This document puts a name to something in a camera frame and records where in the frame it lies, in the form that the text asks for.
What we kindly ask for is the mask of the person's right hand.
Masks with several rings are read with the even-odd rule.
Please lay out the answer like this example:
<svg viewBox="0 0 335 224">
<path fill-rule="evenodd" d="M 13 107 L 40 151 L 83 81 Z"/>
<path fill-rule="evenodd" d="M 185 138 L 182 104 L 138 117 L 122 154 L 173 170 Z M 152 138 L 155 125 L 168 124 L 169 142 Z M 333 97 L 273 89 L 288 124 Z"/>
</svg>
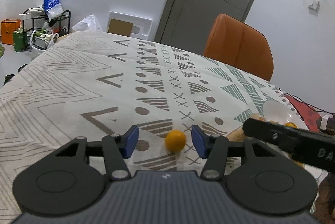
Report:
<svg viewBox="0 0 335 224">
<path fill-rule="evenodd" d="M 313 217 L 320 223 L 334 223 L 334 174 L 329 174 L 318 187 Z"/>
</svg>

